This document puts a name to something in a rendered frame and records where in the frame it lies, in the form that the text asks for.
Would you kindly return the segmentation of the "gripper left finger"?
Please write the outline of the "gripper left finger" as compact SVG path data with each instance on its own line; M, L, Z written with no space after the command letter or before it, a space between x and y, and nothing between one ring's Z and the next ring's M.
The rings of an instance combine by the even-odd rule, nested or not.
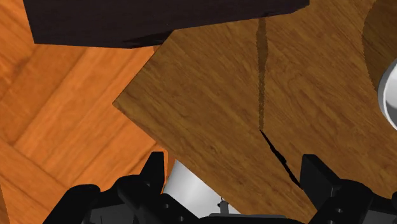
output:
M43 224L199 224L199 218L163 193L164 154L154 152L138 175L118 178L106 191L76 185Z

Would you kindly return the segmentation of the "brown wooden table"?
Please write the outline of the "brown wooden table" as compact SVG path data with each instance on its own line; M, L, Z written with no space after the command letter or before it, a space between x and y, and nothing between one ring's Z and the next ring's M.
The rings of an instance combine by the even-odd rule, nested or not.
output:
M397 130L376 87L397 59L397 0L310 0L288 15L174 31L114 105L236 210L309 223L291 180L317 155L397 224Z

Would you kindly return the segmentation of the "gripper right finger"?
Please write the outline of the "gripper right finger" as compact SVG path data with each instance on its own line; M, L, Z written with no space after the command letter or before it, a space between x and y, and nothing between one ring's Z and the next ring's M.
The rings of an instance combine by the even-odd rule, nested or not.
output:
M316 155L303 155L300 186L317 210L308 224L397 224L396 199L339 178Z

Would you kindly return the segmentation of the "white round bowl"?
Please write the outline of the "white round bowl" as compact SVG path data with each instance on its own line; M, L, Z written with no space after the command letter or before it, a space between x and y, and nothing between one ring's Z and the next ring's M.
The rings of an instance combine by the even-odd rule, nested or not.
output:
M381 76L377 87L377 100L382 114L397 130L397 59Z

